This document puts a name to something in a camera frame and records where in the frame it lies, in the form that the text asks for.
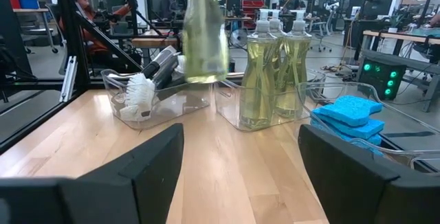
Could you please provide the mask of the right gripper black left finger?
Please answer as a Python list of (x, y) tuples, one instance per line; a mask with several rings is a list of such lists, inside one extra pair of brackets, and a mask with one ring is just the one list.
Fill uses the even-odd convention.
[(183, 153), (176, 123), (77, 179), (0, 179), (0, 224), (165, 224)]

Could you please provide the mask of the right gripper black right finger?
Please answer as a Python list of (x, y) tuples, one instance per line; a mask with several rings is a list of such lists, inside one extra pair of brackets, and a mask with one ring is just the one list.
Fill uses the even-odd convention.
[(440, 224), (439, 177), (309, 124), (300, 126), (298, 146), (330, 224)]

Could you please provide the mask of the clear plastic bin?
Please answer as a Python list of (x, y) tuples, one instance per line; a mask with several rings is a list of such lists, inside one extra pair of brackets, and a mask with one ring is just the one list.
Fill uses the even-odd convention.
[(381, 102), (373, 86), (358, 82), (304, 82), (298, 84), (297, 89), (300, 102), (307, 111), (307, 117), (302, 120), (310, 123), (315, 119), (327, 129), (331, 127), (312, 113), (314, 109), (333, 104), (342, 96), (381, 103), (382, 110), (371, 114), (369, 119), (385, 123), (377, 134), (382, 143), (370, 145), (380, 150), (383, 157), (421, 172), (440, 175), (440, 131)]
[[(111, 109), (113, 111), (113, 114), (116, 116), (116, 112), (114, 109), (118, 107), (118, 104), (115, 100), (113, 100), (114, 97), (121, 95), (124, 93), (124, 91), (127, 89), (127, 84), (129, 82), (129, 78), (134, 74), (118, 74), (116, 71), (112, 69), (106, 69), (101, 72), (102, 79), (104, 82), (105, 89), (107, 91), (107, 95), (109, 98), (109, 103), (111, 105)], [(173, 72), (173, 78), (170, 82), (175, 81), (179, 78), (183, 78), (181, 80), (180, 84), (185, 81), (185, 78), (182, 74), (178, 72)], [(208, 94), (210, 93), (210, 90), (208, 90), (204, 95), (203, 98), (208, 101), (208, 104), (206, 106), (202, 106), (201, 98), (192, 97), (191, 95), (188, 95), (189, 100), (186, 99), (186, 96), (178, 96), (172, 98), (172, 100), (177, 101), (176, 107), (171, 107), (169, 105), (163, 105), (161, 104), (159, 106), (158, 115), (152, 117), (151, 119), (145, 121), (145, 122), (124, 122), (119, 117), (117, 117), (119, 120), (124, 122), (126, 125), (130, 126), (134, 130), (146, 130), (150, 129), (154, 126), (157, 126), (161, 123), (173, 120), (177, 117), (183, 116), (185, 114), (193, 113), (195, 111), (201, 110), (205, 107), (210, 106), (210, 98)]]
[(307, 117), (302, 104), (296, 113), (283, 115), (275, 110), (275, 101), (281, 97), (292, 97), (300, 103), (297, 91), (269, 95), (259, 88), (242, 87), (241, 76), (236, 74), (230, 80), (214, 83), (214, 98), (217, 113), (240, 131), (258, 131), (271, 126), (294, 122)]

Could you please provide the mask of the black-handled white dish brush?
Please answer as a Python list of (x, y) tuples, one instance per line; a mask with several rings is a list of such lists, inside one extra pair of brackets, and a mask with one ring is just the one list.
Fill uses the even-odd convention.
[(159, 70), (152, 79), (156, 90), (163, 89), (172, 80), (173, 72), (178, 64), (178, 55), (173, 54), (159, 65)]
[(122, 93), (121, 95), (113, 98), (113, 100), (115, 100), (116, 103), (118, 104), (118, 107), (114, 109), (115, 115), (124, 122), (145, 122), (151, 119), (152, 117), (158, 115), (159, 107), (161, 104), (169, 105), (171, 107), (176, 107), (177, 101), (172, 100), (172, 98), (178, 96), (186, 96), (186, 99), (189, 100), (188, 95), (191, 95), (192, 97), (201, 98), (202, 106), (206, 106), (208, 104), (208, 101), (203, 98), (203, 95), (208, 90), (210, 90), (210, 85), (190, 84), (186, 82), (180, 84), (181, 80), (183, 80), (183, 78), (179, 78), (175, 81), (170, 82), (164, 89), (155, 91), (155, 96), (153, 98), (153, 103), (152, 103), (152, 109), (149, 116), (147, 116), (146, 119), (134, 120), (132, 119), (132, 115), (127, 115), (120, 112), (120, 110), (126, 106), (125, 97), (127, 90), (125, 90), (124, 93)]
[(174, 47), (166, 47), (140, 73), (129, 78), (125, 97), (126, 106), (120, 110), (121, 113), (132, 115), (134, 120), (146, 119), (149, 116), (156, 91), (152, 81), (153, 76), (159, 70), (160, 64), (176, 53)]

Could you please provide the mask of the yellow dish soap bottle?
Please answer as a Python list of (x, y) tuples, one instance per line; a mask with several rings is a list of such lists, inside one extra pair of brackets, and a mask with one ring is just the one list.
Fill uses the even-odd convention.
[(228, 40), (217, 0), (187, 0), (183, 29), (184, 75), (189, 83), (226, 79)]
[(298, 99), (297, 85), (307, 81), (305, 59), (311, 42), (311, 35), (305, 31), (304, 14), (304, 10), (296, 11), (292, 29), (283, 38), (285, 56), (276, 82), (275, 112), (289, 119), (297, 119), (303, 112), (303, 106)]
[(268, 9), (261, 9), (254, 33), (247, 37), (247, 67), (241, 82), (240, 122), (252, 129), (268, 127), (274, 113), (274, 67), (277, 38), (270, 33)]
[(281, 68), (282, 63), (282, 52), (283, 52), (283, 39), (285, 33), (283, 31), (283, 24), (279, 19), (279, 10), (272, 10), (272, 18), (269, 20), (269, 31), (276, 37), (276, 50), (272, 58), (272, 66), (274, 68), (274, 80), (277, 80), (278, 73)]

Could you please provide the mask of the black computer with green lights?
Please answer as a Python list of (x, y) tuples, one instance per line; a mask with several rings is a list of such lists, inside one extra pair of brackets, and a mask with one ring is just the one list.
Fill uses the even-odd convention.
[(394, 100), (405, 73), (405, 65), (365, 58), (358, 81), (373, 86), (380, 100)]

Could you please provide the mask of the wooden table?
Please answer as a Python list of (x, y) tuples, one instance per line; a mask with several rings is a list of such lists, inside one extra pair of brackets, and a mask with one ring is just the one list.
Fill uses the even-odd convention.
[(377, 51), (385, 39), (394, 40), (395, 45), (392, 54), (404, 58), (410, 58), (413, 51), (419, 52), (427, 59), (440, 52), (440, 37), (433, 35), (424, 36), (407, 32), (364, 30), (363, 36), (362, 44), (358, 46), (356, 52), (366, 49)]

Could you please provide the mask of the wooden workbench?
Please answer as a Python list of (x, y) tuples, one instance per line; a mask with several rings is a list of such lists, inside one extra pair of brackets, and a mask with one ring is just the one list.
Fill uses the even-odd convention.
[(178, 42), (176, 38), (168, 37), (168, 38), (147, 38), (147, 37), (140, 37), (140, 38), (134, 38), (132, 41), (132, 44), (139, 48), (165, 48), (168, 46), (172, 46), (175, 49), (178, 49)]

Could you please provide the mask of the small potted plant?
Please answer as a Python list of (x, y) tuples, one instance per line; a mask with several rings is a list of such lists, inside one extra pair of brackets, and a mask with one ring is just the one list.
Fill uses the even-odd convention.
[(402, 29), (406, 20), (405, 14), (396, 14), (389, 18), (390, 27), (388, 32), (397, 33), (399, 29)]

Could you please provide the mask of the office chair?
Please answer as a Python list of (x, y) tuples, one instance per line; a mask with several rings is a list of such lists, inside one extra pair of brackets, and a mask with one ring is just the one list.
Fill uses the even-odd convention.
[(327, 50), (328, 52), (332, 52), (333, 49), (331, 47), (326, 47), (322, 44), (324, 37), (332, 35), (331, 17), (329, 17), (326, 21), (319, 21), (318, 19), (313, 19), (309, 26), (310, 32), (312, 32), (313, 26), (318, 27), (318, 32), (315, 33), (316, 38), (319, 40), (318, 51), (323, 52)]

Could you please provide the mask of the grey cart table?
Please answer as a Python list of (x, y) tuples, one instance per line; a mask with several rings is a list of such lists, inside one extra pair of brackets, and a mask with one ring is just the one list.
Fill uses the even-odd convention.
[(49, 41), (49, 46), (52, 49), (52, 52), (57, 54), (58, 50), (55, 48), (53, 39), (52, 39), (52, 32), (49, 28), (49, 22), (46, 17), (46, 13), (50, 13), (51, 11), (48, 8), (38, 8), (38, 9), (13, 9), (14, 13), (39, 13), (43, 20), (43, 25), (47, 34), (47, 39)]

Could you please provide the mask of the black monitor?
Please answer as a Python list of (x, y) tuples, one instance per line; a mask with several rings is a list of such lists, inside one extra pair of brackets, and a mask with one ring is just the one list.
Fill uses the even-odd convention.
[(378, 16), (389, 16), (393, 0), (363, 0), (362, 17), (376, 19)]

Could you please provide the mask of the floor fan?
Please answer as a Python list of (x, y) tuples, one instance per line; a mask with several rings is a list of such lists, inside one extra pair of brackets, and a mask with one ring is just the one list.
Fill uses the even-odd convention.
[(244, 29), (236, 29), (230, 33), (229, 43), (232, 47), (242, 48), (247, 45), (248, 31)]

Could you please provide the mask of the silver metal bracket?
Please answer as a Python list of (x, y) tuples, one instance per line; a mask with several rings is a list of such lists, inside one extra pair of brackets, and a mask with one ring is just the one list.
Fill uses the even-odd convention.
[(68, 102), (71, 99), (74, 90), (77, 66), (78, 66), (77, 57), (70, 56), (67, 59), (65, 77), (63, 80), (62, 89), (60, 91), (59, 102)]

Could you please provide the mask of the black aluminium table frame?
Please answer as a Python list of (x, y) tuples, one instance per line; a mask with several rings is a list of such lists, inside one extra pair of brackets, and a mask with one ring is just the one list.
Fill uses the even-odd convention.
[(144, 68), (117, 48), (98, 28), (94, 27), (92, 22), (80, 13), (79, 5), (74, 0), (59, 0), (58, 7), (66, 31), (67, 59), (70, 56), (76, 56), (78, 62), (74, 90), (68, 102), (59, 102), (64, 79), (37, 78), (30, 73), (29, 69), (22, 69), (19, 63), (12, 66), (10, 62), (5, 61), (6, 58), (10, 60), (18, 58), (19, 53), (14, 54), (12, 51), (18, 46), (21, 37), (18, 33), (12, 31), (14, 27), (18, 27), (18, 22), (13, 17), (11, 5), (7, 4), (6, 0), (0, 0), (0, 21), (5, 21), (10, 26), (4, 30), (3, 39), (5, 43), (0, 44), (0, 100), (5, 98), (3, 94), (5, 91), (43, 91), (58, 94), (57, 99), (44, 99), (39, 103), (33, 99), (23, 100), (13, 105), (10, 111), (0, 112), (0, 131), (10, 133), (6, 138), (0, 138), (0, 155), (84, 92), (102, 87), (102, 80), (92, 80), (89, 76), (89, 65), (81, 36), (83, 28), (106, 43), (120, 59), (133, 63), (140, 69), (139, 71)]

